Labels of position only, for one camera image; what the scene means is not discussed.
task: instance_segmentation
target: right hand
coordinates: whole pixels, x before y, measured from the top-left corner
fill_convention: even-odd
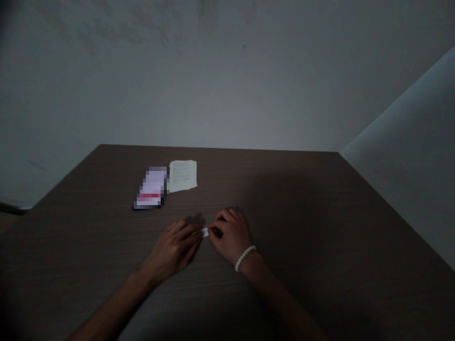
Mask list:
[[[212,228],[217,227],[223,232],[218,238]],[[245,220],[240,212],[233,209],[222,210],[208,226],[210,241],[215,249],[232,264],[236,264],[242,253],[251,246]]]
[[[152,253],[139,267],[161,283],[185,268],[194,257],[202,240],[201,226],[185,220],[173,222],[161,234]]]

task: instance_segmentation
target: white wall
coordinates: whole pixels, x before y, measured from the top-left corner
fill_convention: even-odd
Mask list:
[[[0,201],[35,204],[100,143],[340,151],[455,44],[454,5],[218,1],[206,34],[196,0],[25,1],[0,44]]]
[[[455,269],[455,47],[341,154]]]

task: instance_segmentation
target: wooden table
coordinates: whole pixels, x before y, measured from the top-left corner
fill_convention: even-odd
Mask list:
[[[189,159],[196,188],[131,210],[149,166]],[[242,208],[271,270],[334,339],[455,338],[455,273],[338,153],[121,145],[99,146],[2,237],[22,325],[62,340],[173,220],[209,222],[227,206]],[[273,339],[271,321],[205,239],[120,339]]]

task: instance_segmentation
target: phone screen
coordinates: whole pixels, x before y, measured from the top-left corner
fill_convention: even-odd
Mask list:
[[[168,167],[150,167],[133,204],[133,209],[161,208],[166,197],[168,178]]]

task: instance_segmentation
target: paper note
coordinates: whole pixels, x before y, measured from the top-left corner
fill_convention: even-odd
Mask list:
[[[198,183],[197,162],[193,160],[172,161],[169,166],[170,180],[169,192],[178,192],[181,190],[195,188]]]

